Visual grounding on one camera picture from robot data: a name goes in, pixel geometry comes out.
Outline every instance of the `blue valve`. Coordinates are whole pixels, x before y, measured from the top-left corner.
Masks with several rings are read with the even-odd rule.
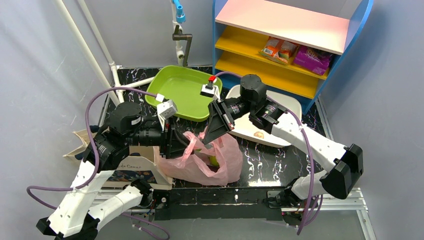
[[[182,24],[186,21],[186,15],[184,14],[183,11],[183,6],[180,4],[180,0],[172,0],[173,4],[175,4],[175,8],[176,8],[176,22],[179,24]]]

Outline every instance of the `robotic arm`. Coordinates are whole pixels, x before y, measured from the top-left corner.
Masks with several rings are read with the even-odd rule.
[[[217,99],[209,104],[209,125],[203,139],[208,144],[234,129],[234,120],[249,114],[257,128],[282,138],[308,153],[300,127],[286,108],[267,97],[267,86],[257,75],[245,75],[240,80],[240,97]],[[363,173],[362,149],[355,144],[346,147],[336,143],[306,125],[314,159],[324,168],[314,175],[312,195],[330,194],[346,199]],[[292,181],[276,199],[280,205],[294,205],[308,197],[311,176]]]
[[[167,159],[180,157],[190,143],[175,129],[172,116],[176,107],[171,100],[158,105],[160,124],[146,126],[151,119],[143,119],[140,106],[123,102],[111,113],[109,124],[102,126],[94,138],[97,150],[91,145],[84,152],[71,188],[60,205],[49,217],[42,218],[37,228],[57,240],[93,240],[98,231],[127,209],[148,205],[153,189],[147,182],[133,181],[122,192],[107,201],[91,207],[106,180],[112,176],[123,159],[130,155],[130,145],[159,146],[161,156]],[[99,168],[93,180],[84,183],[95,170],[94,151],[99,153]]]

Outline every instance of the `pink shelf top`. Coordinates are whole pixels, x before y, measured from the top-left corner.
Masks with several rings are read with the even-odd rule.
[[[217,23],[341,55],[349,20],[266,0],[228,0]]]

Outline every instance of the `marble surface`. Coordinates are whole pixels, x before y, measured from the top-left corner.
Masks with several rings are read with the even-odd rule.
[[[194,69],[212,74],[211,67],[194,67]],[[143,79],[154,77],[159,68],[146,69],[120,69],[118,71],[121,84],[129,84]],[[141,90],[147,90],[148,85],[141,86]],[[228,89],[223,88],[221,97],[224,98]],[[156,110],[147,104],[143,94],[135,92],[125,92],[125,101],[136,102],[140,104],[145,116],[156,114]],[[115,106],[109,101],[106,109],[106,118],[109,112]],[[310,108],[306,115],[302,116],[302,121],[318,133],[325,135],[315,104]],[[191,131],[195,134],[203,131],[207,125],[207,120],[203,122],[193,122],[182,118],[177,118],[177,129],[181,132]],[[305,153],[294,146],[270,147],[235,137],[239,143],[239,148],[243,153],[243,166],[240,180],[223,187],[278,187],[285,186],[294,178],[306,176],[310,173],[311,164]],[[322,170],[318,164],[315,167],[316,172]],[[198,183],[188,182],[180,179],[174,180],[174,188],[200,188],[206,187]]]

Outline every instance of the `shelf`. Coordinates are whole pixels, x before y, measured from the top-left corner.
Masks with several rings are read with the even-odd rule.
[[[341,55],[349,20],[267,0],[228,0],[215,22]]]
[[[268,36],[266,35],[233,26],[227,26],[221,37],[216,42],[215,47],[217,49],[239,54],[254,60],[277,66],[279,68],[289,69],[315,78],[325,80],[328,77],[328,70],[326,73],[324,73],[324,75],[320,76],[313,73],[312,71],[304,69],[301,66],[292,65],[293,60],[295,59],[295,55],[289,59],[288,65],[283,65],[261,56],[258,51],[265,47],[267,40]]]
[[[240,75],[256,74],[266,85],[308,99],[314,98],[318,85],[318,78],[316,77],[257,61],[228,51],[222,53],[215,68]]]

